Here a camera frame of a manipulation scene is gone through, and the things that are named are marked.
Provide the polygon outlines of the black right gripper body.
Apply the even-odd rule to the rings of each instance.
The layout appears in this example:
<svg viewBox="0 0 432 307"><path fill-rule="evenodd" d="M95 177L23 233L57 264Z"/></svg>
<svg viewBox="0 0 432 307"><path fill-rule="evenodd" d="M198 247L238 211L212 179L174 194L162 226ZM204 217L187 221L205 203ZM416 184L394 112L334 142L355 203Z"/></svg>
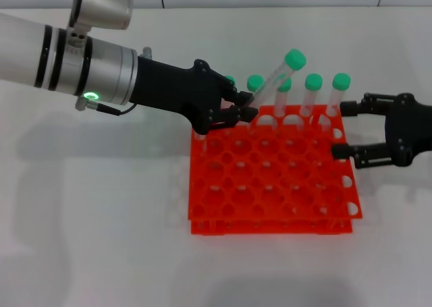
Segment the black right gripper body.
<svg viewBox="0 0 432 307"><path fill-rule="evenodd" d="M396 96L385 116L385 141L397 167L407 167L415 156L430 151L431 106L419 103L410 93Z"/></svg>

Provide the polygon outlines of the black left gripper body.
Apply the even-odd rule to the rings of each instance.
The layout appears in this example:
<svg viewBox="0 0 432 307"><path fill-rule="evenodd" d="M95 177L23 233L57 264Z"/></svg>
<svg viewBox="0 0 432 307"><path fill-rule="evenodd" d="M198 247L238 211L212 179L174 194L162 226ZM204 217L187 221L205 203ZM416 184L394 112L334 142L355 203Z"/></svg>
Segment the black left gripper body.
<svg viewBox="0 0 432 307"><path fill-rule="evenodd" d="M234 110L221 109L221 101L234 101L234 84L196 59L183 69L140 57L130 102L178 113L200 134L234 126Z"/></svg>

